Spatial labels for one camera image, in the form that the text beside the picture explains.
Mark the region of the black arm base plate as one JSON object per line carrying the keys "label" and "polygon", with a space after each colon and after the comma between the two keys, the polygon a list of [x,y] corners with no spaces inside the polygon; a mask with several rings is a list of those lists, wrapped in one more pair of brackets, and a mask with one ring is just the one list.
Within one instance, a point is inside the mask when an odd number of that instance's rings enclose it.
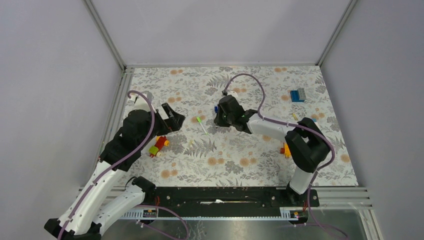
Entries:
{"label": "black arm base plate", "polygon": [[142,205],[164,207],[172,214],[236,215],[260,209],[306,211],[320,206],[316,190],[301,195],[284,187],[156,187]]}

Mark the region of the white pen green tip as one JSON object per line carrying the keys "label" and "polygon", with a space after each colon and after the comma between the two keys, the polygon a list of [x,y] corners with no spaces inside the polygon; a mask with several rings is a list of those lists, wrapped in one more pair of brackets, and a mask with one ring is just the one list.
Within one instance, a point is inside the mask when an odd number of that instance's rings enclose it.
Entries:
{"label": "white pen green tip", "polygon": [[207,130],[206,130],[205,126],[203,125],[203,123],[200,121],[199,124],[200,124],[203,132],[205,133],[205,135],[209,135],[209,133],[207,132]]}

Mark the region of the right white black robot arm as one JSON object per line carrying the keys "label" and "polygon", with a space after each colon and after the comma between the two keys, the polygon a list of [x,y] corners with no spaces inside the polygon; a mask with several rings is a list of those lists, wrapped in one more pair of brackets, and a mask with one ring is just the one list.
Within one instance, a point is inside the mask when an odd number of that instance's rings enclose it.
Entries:
{"label": "right white black robot arm", "polygon": [[310,118],[297,123],[271,119],[258,110],[245,110],[232,95],[226,95],[215,107],[214,123],[219,127],[234,127],[239,132],[257,134],[282,141],[288,146],[296,165],[289,181],[287,201],[293,206],[301,205],[306,199],[316,172],[334,148]]}

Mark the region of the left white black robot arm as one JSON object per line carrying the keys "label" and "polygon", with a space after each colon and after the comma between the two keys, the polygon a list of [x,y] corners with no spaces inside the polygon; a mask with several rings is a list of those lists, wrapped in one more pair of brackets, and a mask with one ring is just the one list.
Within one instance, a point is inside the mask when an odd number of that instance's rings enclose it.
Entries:
{"label": "left white black robot arm", "polygon": [[158,136],[179,131],[185,116],[163,103],[167,118],[148,103],[138,105],[100,154],[95,170],[75,202],[59,218],[50,218],[44,229],[58,240],[99,240],[108,228],[137,204],[155,200],[155,185],[137,177],[129,189],[103,206],[115,183],[137,161],[143,149]]}

